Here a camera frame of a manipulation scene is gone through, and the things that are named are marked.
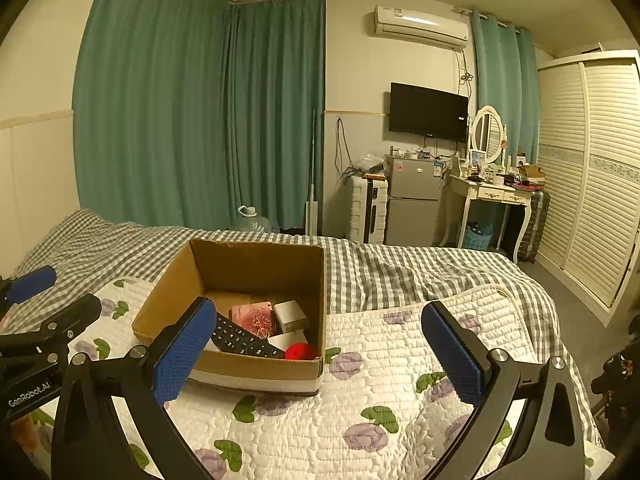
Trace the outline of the person's left hand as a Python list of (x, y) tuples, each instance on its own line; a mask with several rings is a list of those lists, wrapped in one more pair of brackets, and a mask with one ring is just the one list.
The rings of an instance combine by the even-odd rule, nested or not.
[(39, 440), (36, 435), (35, 425), (29, 415), (12, 422), (10, 435), (28, 457), (32, 457), (35, 454)]

